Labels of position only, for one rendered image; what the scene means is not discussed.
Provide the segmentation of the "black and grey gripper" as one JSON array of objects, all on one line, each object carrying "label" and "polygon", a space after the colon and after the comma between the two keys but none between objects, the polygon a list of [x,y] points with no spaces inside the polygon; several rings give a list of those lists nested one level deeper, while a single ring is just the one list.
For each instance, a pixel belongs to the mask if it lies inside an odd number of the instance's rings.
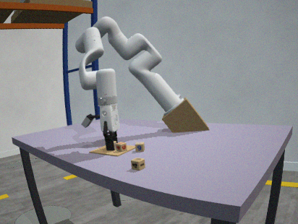
[{"label": "black and grey gripper", "polygon": [[[100,106],[101,131],[105,137],[106,150],[114,150],[114,141],[117,141],[116,130],[119,129],[119,115],[116,107],[117,103]],[[106,113],[107,112],[107,113]],[[107,133],[107,131],[109,131]]]}]

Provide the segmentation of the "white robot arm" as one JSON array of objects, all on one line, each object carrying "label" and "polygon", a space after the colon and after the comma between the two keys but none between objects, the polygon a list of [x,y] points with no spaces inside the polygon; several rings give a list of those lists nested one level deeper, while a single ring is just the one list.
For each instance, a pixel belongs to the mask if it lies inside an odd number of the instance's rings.
[{"label": "white robot arm", "polygon": [[145,50],[129,64],[129,71],[165,110],[164,115],[170,113],[184,100],[183,98],[180,100],[181,95],[176,95],[159,74],[150,72],[162,61],[160,53],[151,43],[139,33],[127,39],[113,19],[102,17],[94,26],[89,27],[75,43],[77,51],[85,53],[79,66],[80,84],[84,90],[97,89],[98,105],[117,103],[115,71],[101,69],[86,72],[85,70],[88,64],[102,57],[104,49],[101,38],[106,33],[108,33],[109,43],[124,60],[130,60]]}]

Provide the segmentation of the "tan flat mat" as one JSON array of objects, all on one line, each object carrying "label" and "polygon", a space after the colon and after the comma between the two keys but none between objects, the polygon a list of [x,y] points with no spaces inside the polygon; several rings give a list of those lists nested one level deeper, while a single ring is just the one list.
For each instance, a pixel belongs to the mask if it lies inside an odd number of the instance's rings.
[{"label": "tan flat mat", "polygon": [[111,156],[120,156],[123,155],[126,152],[129,152],[130,150],[135,149],[135,146],[127,145],[127,150],[124,152],[118,152],[115,150],[106,150],[106,146],[100,147],[98,149],[90,151],[90,153],[95,153],[95,154],[101,154],[101,155],[111,155]]}]

